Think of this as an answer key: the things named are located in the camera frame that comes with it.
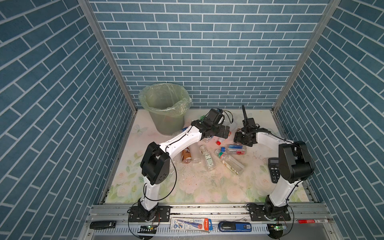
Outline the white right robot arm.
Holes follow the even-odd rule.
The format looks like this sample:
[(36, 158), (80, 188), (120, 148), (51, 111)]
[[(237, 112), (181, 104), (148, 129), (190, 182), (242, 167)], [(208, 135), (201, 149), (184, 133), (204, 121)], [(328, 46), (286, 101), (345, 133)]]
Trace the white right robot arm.
[(315, 161), (308, 152), (306, 143), (278, 137), (256, 124), (253, 118), (249, 118), (245, 106), (242, 106), (242, 111), (243, 127), (235, 133), (234, 142), (247, 147), (261, 144), (278, 152), (280, 177), (273, 192), (266, 197), (264, 212), (270, 215), (284, 212), (296, 188), (314, 173)]

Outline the blue red label bottle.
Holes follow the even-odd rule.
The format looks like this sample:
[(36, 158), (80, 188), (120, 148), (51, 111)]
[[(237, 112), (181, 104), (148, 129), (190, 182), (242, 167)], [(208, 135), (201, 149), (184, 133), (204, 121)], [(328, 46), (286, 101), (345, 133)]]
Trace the blue red label bottle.
[(243, 145), (227, 145), (221, 147), (221, 151), (228, 155), (245, 155), (247, 153), (247, 147)]

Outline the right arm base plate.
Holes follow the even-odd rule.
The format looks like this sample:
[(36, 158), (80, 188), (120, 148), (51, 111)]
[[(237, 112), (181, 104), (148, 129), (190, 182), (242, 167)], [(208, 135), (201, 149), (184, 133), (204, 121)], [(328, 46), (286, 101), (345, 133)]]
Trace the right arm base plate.
[(288, 222), (291, 220), (288, 206), (275, 207), (269, 203), (262, 206), (251, 203), (246, 205), (246, 210), (250, 213), (251, 221), (253, 222), (277, 220), (285, 220)]

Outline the large clear green cap bottle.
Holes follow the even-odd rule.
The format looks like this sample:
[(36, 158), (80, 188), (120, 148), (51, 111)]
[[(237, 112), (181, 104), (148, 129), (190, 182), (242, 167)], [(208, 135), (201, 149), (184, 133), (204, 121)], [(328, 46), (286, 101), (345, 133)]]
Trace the large clear green cap bottle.
[(231, 155), (222, 152), (219, 149), (215, 150), (215, 155), (218, 156), (220, 161), (235, 175), (240, 175), (243, 170), (245, 169), (245, 166), (237, 161), (234, 157)]

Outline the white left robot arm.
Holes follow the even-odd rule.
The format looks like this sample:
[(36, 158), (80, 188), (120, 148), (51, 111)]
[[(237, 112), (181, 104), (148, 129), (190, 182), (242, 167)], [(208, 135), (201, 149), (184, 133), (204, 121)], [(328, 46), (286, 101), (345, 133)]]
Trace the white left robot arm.
[(224, 125), (225, 115), (222, 109), (211, 109), (201, 120), (191, 122), (185, 131), (172, 139), (148, 145), (141, 162), (144, 177), (143, 197), (139, 207), (152, 211), (164, 197), (159, 197), (160, 184), (168, 177), (173, 158), (189, 146), (204, 138), (216, 136), (228, 138), (230, 127)]

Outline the red label clear bottle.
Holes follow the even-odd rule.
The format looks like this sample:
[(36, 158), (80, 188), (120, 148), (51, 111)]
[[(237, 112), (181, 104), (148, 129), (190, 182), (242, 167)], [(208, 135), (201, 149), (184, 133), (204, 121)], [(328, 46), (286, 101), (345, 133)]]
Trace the red label clear bottle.
[(216, 141), (216, 144), (217, 144), (218, 146), (221, 146), (222, 143), (223, 143), (225, 140), (226, 140), (226, 139), (224, 139), (224, 138), (218, 138), (217, 141)]

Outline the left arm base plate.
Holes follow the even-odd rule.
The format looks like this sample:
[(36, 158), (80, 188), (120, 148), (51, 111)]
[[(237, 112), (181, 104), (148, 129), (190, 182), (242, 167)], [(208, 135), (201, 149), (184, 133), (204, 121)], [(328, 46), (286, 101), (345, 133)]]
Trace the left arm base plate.
[(127, 213), (130, 222), (168, 222), (170, 220), (170, 206), (156, 206), (152, 210), (146, 210), (141, 204), (132, 206)]

